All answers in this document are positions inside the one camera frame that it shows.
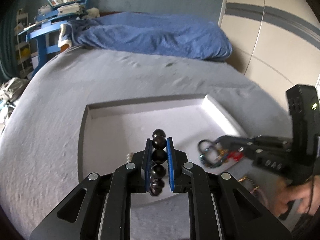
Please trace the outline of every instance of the mattress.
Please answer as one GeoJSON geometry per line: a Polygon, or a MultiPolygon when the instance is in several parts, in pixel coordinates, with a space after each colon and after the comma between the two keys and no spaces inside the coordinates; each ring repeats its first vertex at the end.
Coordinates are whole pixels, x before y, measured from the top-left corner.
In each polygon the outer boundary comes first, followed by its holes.
{"type": "MultiPolygon", "coordinates": [[[[291,137],[288,114],[226,63],[68,49],[31,80],[0,138],[0,205],[18,232],[27,239],[79,183],[78,139],[86,105],[181,94],[212,96],[249,136],[291,137]]],[[[248,160],[233,175],[244,170],[254,170],[248,160]]],[[[272,193],[276,176],[256,173],[257,180],[265,176],[272,193]]],[[[180,194],[132,208],[131,238],[188,238],[186,203],[188,196],[180,194]],[[152,222],[154,212],[161,227],[152,222]]]]}

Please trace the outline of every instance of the blue blanket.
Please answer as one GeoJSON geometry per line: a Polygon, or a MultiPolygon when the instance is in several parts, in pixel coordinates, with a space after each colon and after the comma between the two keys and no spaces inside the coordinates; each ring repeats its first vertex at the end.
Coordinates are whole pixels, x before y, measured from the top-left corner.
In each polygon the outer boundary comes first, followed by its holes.
{"type": "Polygon", "coordinates": [[[223,31],[213,22],[189,15],[118,13],[67,23],[62,40],[73,46],[142,54],[225,60],[232,52],[223,31]]]}

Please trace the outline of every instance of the bag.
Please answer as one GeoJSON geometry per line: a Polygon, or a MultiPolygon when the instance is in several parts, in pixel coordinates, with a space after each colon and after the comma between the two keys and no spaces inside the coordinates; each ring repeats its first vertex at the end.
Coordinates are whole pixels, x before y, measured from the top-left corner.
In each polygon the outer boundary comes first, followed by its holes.
{"type": "Polygon", "coordinates": [[[29,81],[14,77],[4,83],[0,88],[0,99],[5,102],[13,102],[22,95],[29,81]]]}

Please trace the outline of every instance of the white tray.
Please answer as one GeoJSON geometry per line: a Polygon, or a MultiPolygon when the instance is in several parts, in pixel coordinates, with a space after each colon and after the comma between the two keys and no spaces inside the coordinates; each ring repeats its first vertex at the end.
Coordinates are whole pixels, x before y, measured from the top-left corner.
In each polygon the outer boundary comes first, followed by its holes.
{"type": "MultiPolygon", "coordinates": [[[[174,148],[187,154],[188,160],[205,171],[219,174],[233,160],[210,169],[199,161],[197,144],[229,134],[246,136],[243,129],[209,95],[182,95],[143,98],[87,105],[79,137],[79,180],[91,172],[112,173],[125,164],[130,153],[144,150],[147,138],[161,128],[172,137],[174,148]]],[[[149,203],[172,196],[168,177],[159,197],[132,194],[132,205],[149,203]]]]}

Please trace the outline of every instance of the silver screw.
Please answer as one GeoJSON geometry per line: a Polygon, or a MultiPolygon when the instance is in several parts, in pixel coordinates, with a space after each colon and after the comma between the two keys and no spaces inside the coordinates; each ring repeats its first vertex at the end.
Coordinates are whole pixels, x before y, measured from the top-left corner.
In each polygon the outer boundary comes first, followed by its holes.
{"type": "Polygon", "coordinates": [[[98,174],[97,173],[91,173],[88,177],[89,180],[95,180],[98,178],[98,174]]]}
{"type": "Polygon", "coordinates": [[[191,169],[191,168],[193,168],[193,164],[192,163],[184,163],[183,167],[185,167],[186,169],[191,169]]]}
{"type": "Polygon", "coordinates": [[[132,170],[136,167],[136,165],[134,163],[127,163],[127,165],[125,166],[125,168],[127,170],[132,170]]]}
{"type": "Polygon", "coordinates": [[[221,178],[228,180],[231,179],[231,175],[229,173],[224,172],[221,174],[221,178]]]}

